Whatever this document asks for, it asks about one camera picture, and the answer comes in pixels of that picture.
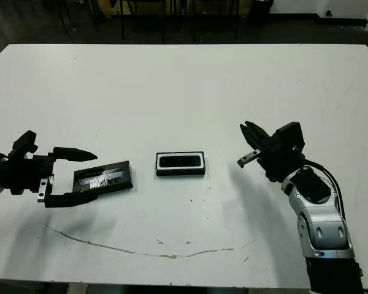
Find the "white table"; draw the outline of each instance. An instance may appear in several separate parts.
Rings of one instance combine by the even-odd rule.
[[[0,278],[222,287],[309,286],[296,217],[239,124],[301,122],[307,158],[339,181],[368,287],[368,48],[363,45],[11,45],[0,54],[0,151],[130,160],[134,188],[76,208],[0,194]],[[204,178],[157,178],[155,154],[204,151]]]

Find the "black object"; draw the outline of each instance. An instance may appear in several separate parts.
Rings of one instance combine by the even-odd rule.
[[[87,151],[75,148],[55,147],[47,156],[34,155],[26,158],[26,153],[37,151],[34,144],[36,133],[28,130],[13,143],[8,156],[0,156],[0,192],[10,189],[14,195],[20,195],[25,189],[38,192],[38,202],[44,202],[45,207],[75,206],[96,199],[95,195],[87,193],[74,195],[51,195],[53,184],[53,164],[57,159],[68,161],[86,161],[97,157]]]
[[[131,5],[129,4],[129,0],[119,0],[120,1],[120,18],[121,18],[121,38],[124,40],[125,39],[125,27],[124,27],[124,10],[123,10],[123,3],[124,1],[127,1],[128,3],[128,7],[129,10],[131,12],[131,14],[133,14]],[[165,26],[166,26],[166,0],[134,0],[134,5],[135,5],[135,14],[137,15],[137,3],[138,2],[154,2],[154,3],[161,3],[162,2],[162,22],[161,22],[161,38],[162,38],[162,43],[165,42]]]
[[[64,16],[63,16],[62,8],[61,8],[62,6],[64,7],[64,9],[67,13],[68,20],[70,22],[72,22],[71,15],[69,14],[69,10],[68,10],[67,1],[66,0],[55,0],[55,5],[56,5],[57,13],[58,13],[59,18],[60,18],[61,25],[63,26],[64,32],[66,32],[66,34],[68,34],[68,29],[67,29],[67,26],[64,22]]]
[[[363,294],[361,270],[353,258],[306,258],[311,290],[322,294]]]
[[[253,0],[249,14],[250,24],[262,26],[266,23],[274,0]]]
[[[208,1],[208,2],[210,2],[210,1],[215,1],[215,0],[193,0],[193,2],[192,2],[192,15],[193,15],[193,18],[194,18],[193,28],[192,28],[192,31],[193,31],[192,39],[193,39],[193,41],[196,41],[196,32],[197,32],[197,22],[195,21],[195,19],[197,18],[196,1]],[[217,0],[217,1],[218,1],[218,15],[221,15],[223,0]],[[234,15],[234,38],[237,39],[237,33],[239,31],[240,0],[231,0],[231,5],[230,5],[230,8],[229,8],[229,13],[228,13],[229,15],[232,15],[234,4],[236,4],[235,15]]]
[[[101,195],[132,188],[129,161],[77,170],[72,191]]]
[[[157,176],[204,175],[203,152],[157,153],[155,160]]]
[[[365,18],[334,18],[334,17],[318,17],[315,20],[317,25],[326,26],[362,26],[366,27],[368,21]]]
[[[291,182],[312,203],[323,203],[331,195],[330,187],[311,168],[297,171]]]
[[[332,173],[330,173],[324,166],[313,162],[311,160],[306,159],[305,161],[306,165],[309,165],[310,167],[315,167],[316,169],[320,170],[322,173],[324,173],[330,180],[330,182],[332,183],[332,185],[336,188],[337,193],[338,193],[338,200],[339,200],[339,209],[341,212],[341,216],[343,219],[345,218],[345,208],[343,207],[343,198],[342,198],[342,192],[341,189],[338,185],[337,180],[334,178],[334,176],[332,175]]]
[[[269,136],[261,127],[253,122],[240,125],[247,143],[257,151],[258,163],[266,171],[266,177],[272,182],[280,182],[295,170],[304,166],[305,156],[301,126],[299,122],[291,122]]]

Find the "small black rectangle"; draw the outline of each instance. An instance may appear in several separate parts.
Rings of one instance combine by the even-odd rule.
[[[200,167],[201,157],[199,155],[187,156],[161,156],[160,167]]]
[[[204,175],[203,152],[157,153],[155,160],[157,176]]]
[[[128,161],[77,170],[74,173],[73,192],[90,191],[101,195],[128,188],[132,188]]]

